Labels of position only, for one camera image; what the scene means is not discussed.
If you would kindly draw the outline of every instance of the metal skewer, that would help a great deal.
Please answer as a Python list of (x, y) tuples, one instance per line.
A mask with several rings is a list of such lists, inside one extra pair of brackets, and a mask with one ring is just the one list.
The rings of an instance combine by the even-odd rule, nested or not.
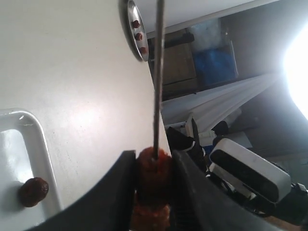
[(158, 158), (159, 149), (159, 119), (160, 105), (162, 101), (162, 85), (163, 85), (163, 65), (164, 65), (164, 43), (165, 43), (165, 27), (164, 27), (164, 11), (165, 0), (157, 0), (156, 5), (156, 37), (154, 50), (154, 157)]

